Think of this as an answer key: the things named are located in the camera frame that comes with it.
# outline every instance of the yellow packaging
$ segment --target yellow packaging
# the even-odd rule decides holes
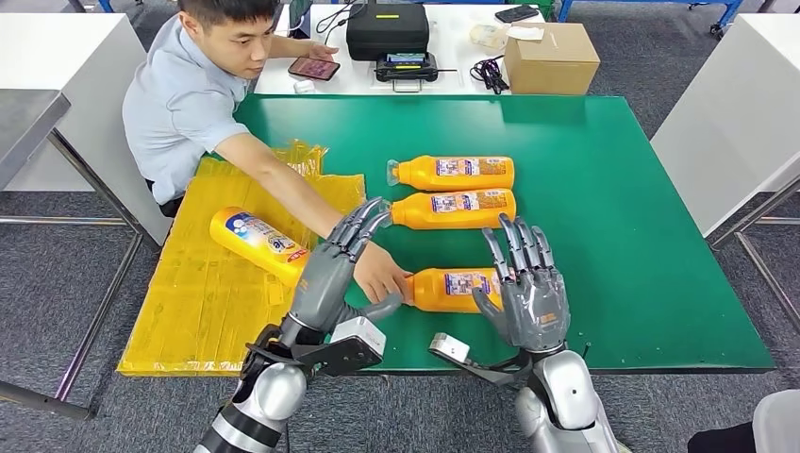
[[[422,191],[510,189],[514,185],[514,161],[503,157],[430,156],[408,162],[390,160],[387,179],[392,186],[402,183]]]
[[[294,288],[308,261],[307,249],[242,208],[225,208],[211,218],[211,239]]]
[[[499,228],[503,212],[510,218],[517,213],[508,189],[415,193],[392,203],[392,222],[413,229]]]
[[[491,302],[502,307],[500,280],[492,268],[425,269],[406,278],[414,306],[422,311],[478,313],[473,288],[483,288]]]

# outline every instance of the cardboard box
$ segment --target cardboard box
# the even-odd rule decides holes
[[[544,29],[541,41],[508,38],[506,72],[514,94],[586,94],[600,58],[582,24],[514,24]]]

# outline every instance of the black case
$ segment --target black case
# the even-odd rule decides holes
[[[425,53],[430,30],[425,6],[416,3],[353,5],[347,21],[347,49],[356,61],[385,54]]]

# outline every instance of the man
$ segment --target man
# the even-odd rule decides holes
[[[200,158],[216,152],[242,169],[286,210],[327,237],[342,215],[269,146],[233,119],[267,59],[332,59],[338,49],[275,36],[277,0],[178,0],[136,70],[123,103],[125,135],[164,215],[174,217]],[[386,250],[370,243],[355,279],[371,302],[409,297]]]

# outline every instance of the man's arm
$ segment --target man's arm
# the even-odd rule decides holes
[[[271,59],[296,59],[297,57],[307,57],[308,51],[313,44],[309,40],[296,40],[285,36],[273,36],[272,47],[270,48]]]
[[[267,190],[284,208],[306,227],[326,238],[342,218],[289,165],[281,162],[269,146],[250,133],[224,139],[215,151],[242,169]],[[399,293],[411,302],[405,278],[409,275],[394,262],[383,248],[368,243],[356,264],[353,277],[367,298],[375,303],[389,293]]]
[[[252,134],[228,137],[217,146],[216,152],[241,168],[289,214],[323,238],[342,219],[300,174],[278,160],[273,150]]]
[[[273,36],[272,47],[270,47],[271,59],[296,59],[298,57],[309,57],[312,59],[333,60],[331,57],[339,49],[327,47],[311,40],[296,40],[285,36]]]

